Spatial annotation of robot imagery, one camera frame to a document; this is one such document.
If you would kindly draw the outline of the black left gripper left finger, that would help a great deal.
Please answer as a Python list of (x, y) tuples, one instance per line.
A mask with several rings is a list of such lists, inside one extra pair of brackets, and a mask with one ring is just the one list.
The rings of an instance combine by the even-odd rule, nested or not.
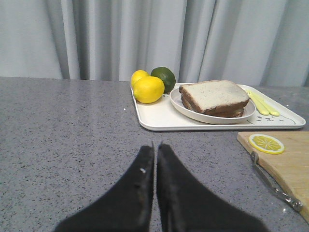
[(56, 232), (147, 232), (154, 194), (154, 148), (142, 146), (119, 181), (87, 208), (59, 223)]

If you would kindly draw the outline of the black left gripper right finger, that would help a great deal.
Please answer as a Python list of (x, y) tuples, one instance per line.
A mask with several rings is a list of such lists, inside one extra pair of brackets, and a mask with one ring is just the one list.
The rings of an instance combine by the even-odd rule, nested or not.
[(230, 205), (203, 186), (172, 148), (160, 144), (156, 194), (165, 232), (266, 232), (257, 218)]

